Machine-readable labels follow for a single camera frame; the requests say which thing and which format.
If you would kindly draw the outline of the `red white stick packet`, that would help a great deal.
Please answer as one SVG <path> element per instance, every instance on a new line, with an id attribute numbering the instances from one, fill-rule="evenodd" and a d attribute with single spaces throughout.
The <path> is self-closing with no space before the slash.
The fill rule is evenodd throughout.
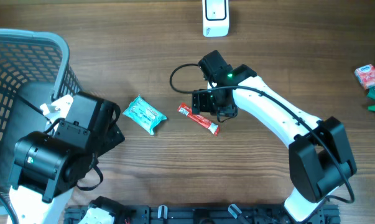
<path id="1" fill-rule="evenodd" d="M 194 122 L 198 123 L 199 125 L 203 126 L 204 128 L 208 129 L 215 136 L 218 135 L 218 133 L 220 131 L 220 128 L 217 124 L 213 123 L 209 119 L 207 119 L 207 118 L 205 118 L 205 117 L 203 117 L 199 114 L 193 114 L 192 109 L 188 105 L 186 105 L 185 103 L 182 103 L 178 107 L 178 112 L 187 116 L 188 118 L 190 118 Z"/>

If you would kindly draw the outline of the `teal white small packet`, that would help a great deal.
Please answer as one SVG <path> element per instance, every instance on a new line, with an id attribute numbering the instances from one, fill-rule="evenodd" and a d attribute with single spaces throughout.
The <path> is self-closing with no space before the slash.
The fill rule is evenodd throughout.
<path id="1" fill-rule="evenodd" d="M 152 136 L 155 127 L 167 119 L 166 115 L 148 104 L 141 95 L 129 104 L 123 115 L 131 118 Z"/>

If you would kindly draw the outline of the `red white tissue pack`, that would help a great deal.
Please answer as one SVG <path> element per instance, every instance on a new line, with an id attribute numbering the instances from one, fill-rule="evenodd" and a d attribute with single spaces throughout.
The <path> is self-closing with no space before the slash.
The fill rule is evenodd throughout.
<path id="1" fill-rule="evenodd" d="M 375 86 L 375 68 L 373 65 L 359 67 L 354 71 L 354 74 L 365 90 Z"/>

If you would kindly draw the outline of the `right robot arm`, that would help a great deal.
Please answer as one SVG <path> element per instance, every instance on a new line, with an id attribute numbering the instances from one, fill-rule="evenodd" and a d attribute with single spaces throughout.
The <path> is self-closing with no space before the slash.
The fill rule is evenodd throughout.
<path id="1" fill-rule="evenodd" d="M 294 185 L 283 207 L 289 219 L 303 223 L 333 192 L 357 172 L 353 152 L 342 123 L 310 115 L 271 90 L 247 65 L 233 68 L 214 50 L 198 67 L 208 81 L 206 90 L 195 90 L 193 113 L 233 118 L 244 110 L 269 128 L 287 147 L 289 174 Z"/>

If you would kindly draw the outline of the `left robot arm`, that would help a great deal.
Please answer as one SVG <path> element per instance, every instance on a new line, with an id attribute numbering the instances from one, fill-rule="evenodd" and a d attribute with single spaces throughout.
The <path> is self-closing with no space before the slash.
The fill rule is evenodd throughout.
<path id="1" fill-rule="evenodd" d="M 14 147 L 8 223 L 57 223 L 78 181 L 99 174 L 99 157 L 124 141 L 112 101 L 80 91 L 40 109 L 50 118 L 46 130 Z"/>

